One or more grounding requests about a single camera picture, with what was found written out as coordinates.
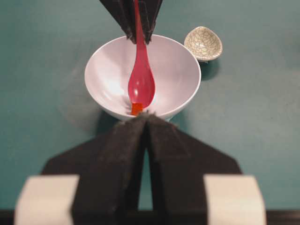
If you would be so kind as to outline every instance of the white block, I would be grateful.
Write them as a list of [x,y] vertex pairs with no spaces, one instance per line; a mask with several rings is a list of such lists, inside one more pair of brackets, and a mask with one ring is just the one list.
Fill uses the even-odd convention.
[[72,225],[78,181],[78,175],[29,177],[16,204],[15,225]]
[[263,197],[254,176],[204,175],[208,225],[266,225]]

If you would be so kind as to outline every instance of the plastic spoon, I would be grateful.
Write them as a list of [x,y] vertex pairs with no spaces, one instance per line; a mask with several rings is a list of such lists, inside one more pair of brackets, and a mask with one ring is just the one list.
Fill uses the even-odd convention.
[[138,0],[135,0],[135,29],[135,65],[128,83],[128,94],[129,99],[132,103],[132,109],[136,108],[136,106],[138,106],[138,108],[141,108],[141,106],[142,108],[146,108],[147,106],[149,106],[153,100],[155,93],[155,84],[148,61],[147,48],[143,36]]

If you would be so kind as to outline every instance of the teal table surface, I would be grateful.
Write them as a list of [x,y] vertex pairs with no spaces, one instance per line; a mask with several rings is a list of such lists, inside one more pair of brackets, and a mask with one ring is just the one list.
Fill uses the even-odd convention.
[[[300,209],[300,1],[164,0],[156,34],[215,31],[192,102],[171,122],[256,176],[267,209]],[[0,1],[0,209],[46,160],[117,120],[84,85],[92,53],[123,32],[98,0]],[[141,209],[151,209],[148,157]]]

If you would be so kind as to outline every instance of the white bowl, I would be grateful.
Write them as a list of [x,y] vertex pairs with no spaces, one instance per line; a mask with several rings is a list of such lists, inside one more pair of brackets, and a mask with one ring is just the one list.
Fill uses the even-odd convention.
[[[167,120],[194,97],[200,86],[200,66],[186,47],[170,38],[152,35],[147,48],[156,93],[144,111]],[[100,47],[85,68],[88,92],[103,110],[119,120],[134,117],[130,115],[128,81],[135,51],[136,46],[125,36],[117,38]]]
[[186,36],[184,46],[199,61],[214,60],[222,54],[223,45],[220,38],[207,27],[197,27]]

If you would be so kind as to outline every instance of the crackled ceramic dish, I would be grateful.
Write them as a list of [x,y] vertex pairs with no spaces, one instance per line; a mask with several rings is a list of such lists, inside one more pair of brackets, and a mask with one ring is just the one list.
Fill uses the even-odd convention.
[[184,46],[198,61],[214,60],[222,54],[223,45],[220,38],[207,27],[197,27],[186,36]]

